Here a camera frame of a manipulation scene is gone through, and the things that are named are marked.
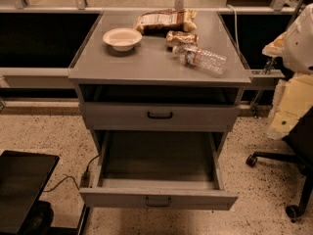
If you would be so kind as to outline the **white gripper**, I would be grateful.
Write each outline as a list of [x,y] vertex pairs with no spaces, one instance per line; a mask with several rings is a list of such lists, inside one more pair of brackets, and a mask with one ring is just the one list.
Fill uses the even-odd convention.
[[[286,38],[287,33],[283,32],[262,49],[262,54],[268,57],[285,57]],[[281,139],[313,107],[313,75],[296,73],[288,81],[280,79],[272,105],[267,135],[271,139]]]

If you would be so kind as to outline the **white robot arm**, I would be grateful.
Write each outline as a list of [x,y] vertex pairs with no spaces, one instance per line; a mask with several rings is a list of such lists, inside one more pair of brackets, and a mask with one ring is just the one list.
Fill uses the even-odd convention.
[[287,136],[299,120],[313,107],[313,4],[309,4],[262,54],[283,59],[293,72],[288,81],[276,85],[273,109],[269,114],[267,135],[271,139]]

